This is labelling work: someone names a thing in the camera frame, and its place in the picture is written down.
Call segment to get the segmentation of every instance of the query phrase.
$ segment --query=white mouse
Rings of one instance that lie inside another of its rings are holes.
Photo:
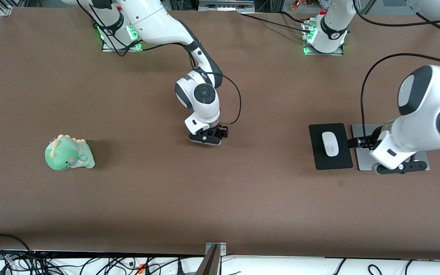
[[[332,132],[323,132],[322,140],[324,142],[325,153],[329,157],[335,157],[339,154],[339,145],[337,144],[337,139],[335,134]]]

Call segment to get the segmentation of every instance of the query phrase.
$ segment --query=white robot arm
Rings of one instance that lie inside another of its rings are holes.
[[[398,110],[399,118],[373,132],[370,151],[391,170],[417,151],[440,149],[440,66],[422,66],[403,80]]]
[[[110,0],[80,1],[86,2],[82,6],[90,11],[96,22],[104,23],[99,27],[107,37],[107,44],[109,41],[127,48],[134,40],[140,39],[153,45],[182,45],[198,64],[178,80],[175,87],[181,104],[193,111],[185,120],[191,132],[189,138],[194,142],[220,145],[222,138],[228,135],[227,127],[219,125],[220,102],[215,90],[222,84],[222,71],[188,26],[171,17],[160,0],[117,0],[116,4]]]
[[[96,23],[101,33],[101,39],[107,46],[116,50],[125,50],[138,39],[136,32],[131,29],[127,18],[117,9],[116,4],[92,2],[89,0],[61,0],[67,5],[80,5]]]
[[[406,1],[422,16],[440,20],[440,1]],[[327,14],[316,17],[317,33],[308,42],[319,52],[337,50],[355,13],[352,0],[332,0]],[[399,118],[362,138],[369,144],[370,155],[390,170],[417,151],[440,149],[440,66],[423,66],[403,80],[398,109]]]
[[[316,33],[307,42],[322,53],[335,52],[347,35],[347,27],[356,14],[352,0],[332,0],[327,14],[315,17]]]

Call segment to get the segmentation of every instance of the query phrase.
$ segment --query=mouse pad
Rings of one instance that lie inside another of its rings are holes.
[[[344,169],[353,167],[351,151],[347,145],[346,127],[342,123],[332,124],[312,124],[309,125],[310,138],[312,142],[313,157],[317,170]],[[332,132],[335,134],[339,144],[339,154],[335,157],[329,157],[325,153],[324,143],[322,141],[323,132]]]

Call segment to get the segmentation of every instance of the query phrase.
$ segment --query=brown tabletop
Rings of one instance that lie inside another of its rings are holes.
[[[427,172],[318,171],[308,131],[360,123],[372,64],[398,52],[440,57],[440,30],[355,17],[343,57],[304,56],[296,31],[236,12],[171,14],[241,89],[241,118],[220,147],[188,141],[191,112],[174,94],[191,69],[181,47],[100,52],[78,8],[15,8],[0,19],[0,233],[33,249],[200,254],[221,241],[236,254],[440,258],[440,150],[428,153]],[[367,123],[397,117],[400,82],[428,63],[376,68]],[[231,121],[238,97],[223,83]],[[44,149],[58,134],[92,140],[96,167],[51,170]]]

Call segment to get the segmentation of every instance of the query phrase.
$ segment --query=green led light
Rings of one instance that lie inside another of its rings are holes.
[[[315,36],[317,35],[317,28],[313,28],[313,31],[310,32],[310,35],[307,38],[307,41],[309,43],[313,43],[313,41],[315,40]]]
[[[130,38],[131,38],[132,40],[137,39],[138,34],[137,34],[137,32],[135,31],[135,28],[127,26],[127,31],[128,31],[129,36],[130,36]]]
[[[101,30],[98,28],[98,32],[99,32],[99,37],[101,38],[101,40],[105,40],[104,38],[103,38],[103,33],[101,32]]]

